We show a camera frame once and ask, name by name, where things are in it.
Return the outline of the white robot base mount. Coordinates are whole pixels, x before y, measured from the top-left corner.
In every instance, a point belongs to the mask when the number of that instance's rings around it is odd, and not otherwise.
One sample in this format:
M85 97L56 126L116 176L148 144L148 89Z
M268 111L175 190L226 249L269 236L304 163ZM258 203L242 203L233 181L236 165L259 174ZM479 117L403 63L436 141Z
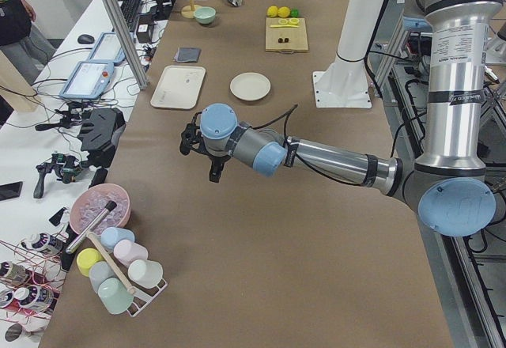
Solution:
M349 0L335 60L324 71L313 73L317 108L367 108L366 55L374 40L380 11L388 0Z

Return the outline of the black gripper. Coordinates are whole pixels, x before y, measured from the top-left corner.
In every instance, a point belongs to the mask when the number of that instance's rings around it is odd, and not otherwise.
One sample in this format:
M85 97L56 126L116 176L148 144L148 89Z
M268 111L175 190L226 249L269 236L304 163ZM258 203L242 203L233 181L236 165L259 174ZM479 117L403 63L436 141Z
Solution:
M225 167L225 162L229 160L229 155L218 156L207 150L202 132L200 131L200 126L197 124L199 115L201 115L201 112L196 112L191 122L186 125L184 131L181 133L179 151L185 156L188 155L190 151L207 156L211 160L209 180L213 183L219 183L222 171Z

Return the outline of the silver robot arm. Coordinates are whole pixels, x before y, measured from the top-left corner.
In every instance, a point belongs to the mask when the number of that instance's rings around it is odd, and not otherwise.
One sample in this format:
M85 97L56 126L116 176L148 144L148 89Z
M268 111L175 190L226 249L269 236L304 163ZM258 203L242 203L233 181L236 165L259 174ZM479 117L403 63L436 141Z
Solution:
M496 212L477 148L488 27L503 4L504 0L406 0L405 26L424 21L432 29L425 144L411 163L278 134L263 125L253 127L220 103L209 105L187 124L180 152L206 155L213 182L230 159L264 176L282 165L304 166L338 183L374 187L404 202L440 234L474 234Z

